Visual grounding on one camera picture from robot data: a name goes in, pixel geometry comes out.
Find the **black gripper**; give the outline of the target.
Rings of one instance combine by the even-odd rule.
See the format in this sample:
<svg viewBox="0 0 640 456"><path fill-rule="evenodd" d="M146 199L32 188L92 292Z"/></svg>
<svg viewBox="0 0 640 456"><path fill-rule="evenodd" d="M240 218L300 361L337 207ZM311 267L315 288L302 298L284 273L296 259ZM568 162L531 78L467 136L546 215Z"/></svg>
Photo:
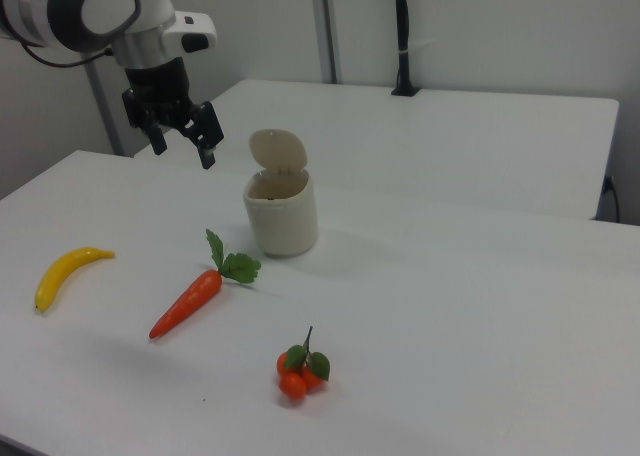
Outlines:
<svg viewBox="0 0 640 456"><path fill-rule="evenodd" d="M224 133L212 104L195 104L184 60L177 57L148 69L126 69L130 88L122 93L129 125L148 138L155 155L167 149L160 124L175 129L197 148L202 167L215 164L214 151Z"/></svg>

